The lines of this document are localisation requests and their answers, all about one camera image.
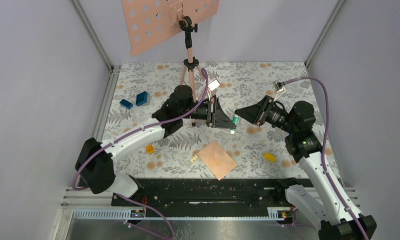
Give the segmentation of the pink perforated music stand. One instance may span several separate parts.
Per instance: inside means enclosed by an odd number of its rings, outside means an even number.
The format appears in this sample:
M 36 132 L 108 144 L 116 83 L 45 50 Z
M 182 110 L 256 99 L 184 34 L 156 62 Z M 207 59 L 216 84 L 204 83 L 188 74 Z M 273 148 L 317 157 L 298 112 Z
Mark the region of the pink perforated music stand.
M 180 84 L 176 93 L 171 94 L 170 103 L 176 104 L 173 112 L 200 106 L 188 115 L 192 124 L 205 120 L 207 104 L 198 100 L 194 71 L 206 80 L 193 54 L 192 35 L 198 31 L 198 24 L 217 14 L 217 0 L 123 0 L 121 2 L 127 27 L 131 57 L 136 57 L 153 47 L 182 34 L 179 44 L 186 49 Z

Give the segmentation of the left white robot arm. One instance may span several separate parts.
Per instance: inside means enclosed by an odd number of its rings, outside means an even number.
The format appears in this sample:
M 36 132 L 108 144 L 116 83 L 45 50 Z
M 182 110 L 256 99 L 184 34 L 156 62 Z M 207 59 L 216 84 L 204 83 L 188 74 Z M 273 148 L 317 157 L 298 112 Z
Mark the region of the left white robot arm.
M 163 105 L 138 128 L 111 139 L 86 140 L 77 159 L 75 169 L 93 194 L 113 192 L 123 196 L 128 204 L 138 205 L 143 193 L 135 180 L 125 174 L 115 173 L 114 167 L 131 152 L 147 144 L 164 139 L 179 130 L 183 119 L 204 120 L 207 126 L 233 129 L 236 124 L 226 115 L 219 99 L 194 101 L 188 85 L 175 87 Z

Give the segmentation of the tan paper envelope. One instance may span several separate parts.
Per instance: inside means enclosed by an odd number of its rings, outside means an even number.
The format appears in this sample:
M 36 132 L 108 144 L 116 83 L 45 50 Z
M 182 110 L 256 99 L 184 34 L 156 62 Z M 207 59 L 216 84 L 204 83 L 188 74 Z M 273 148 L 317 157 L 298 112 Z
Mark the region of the tan paper envelope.
M 223 179 L 238 166 L 235 160 L 217 141 L 211 142 L 197 152 L 197 156 L 218 180 Z

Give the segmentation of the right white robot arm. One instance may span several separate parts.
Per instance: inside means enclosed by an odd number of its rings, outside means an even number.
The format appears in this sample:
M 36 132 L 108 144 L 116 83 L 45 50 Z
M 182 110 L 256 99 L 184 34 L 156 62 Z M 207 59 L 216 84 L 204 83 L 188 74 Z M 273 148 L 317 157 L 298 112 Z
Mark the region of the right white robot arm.
M 294 178 L 280 181 L 275 201 L 292 204 L 314 225 L 321 240 L 369 240 L 377 224 L 371 215 L 364 216 L 353 203 L 325 161 L 324 149 L 314 134 L 314 107 L 297 101 L 290 111 L 272 97 L 237 109 L 235 114 L 251 124 L 271 124 L 288 133 L 286 149 L 307 174 L 320 200 L 307 193 Z

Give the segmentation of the green white glue stick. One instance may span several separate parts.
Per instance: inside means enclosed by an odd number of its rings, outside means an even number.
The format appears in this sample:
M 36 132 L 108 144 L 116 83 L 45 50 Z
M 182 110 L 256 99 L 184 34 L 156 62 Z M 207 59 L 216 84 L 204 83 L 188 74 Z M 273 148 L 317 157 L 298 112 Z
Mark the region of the green white glue stick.
M 229 133 L 235 134 L 237 125 L 239 123 L 239 116 L 235 114 L 232 118 L 232 122 L 233 122 L 234 126 L 230 129 Z

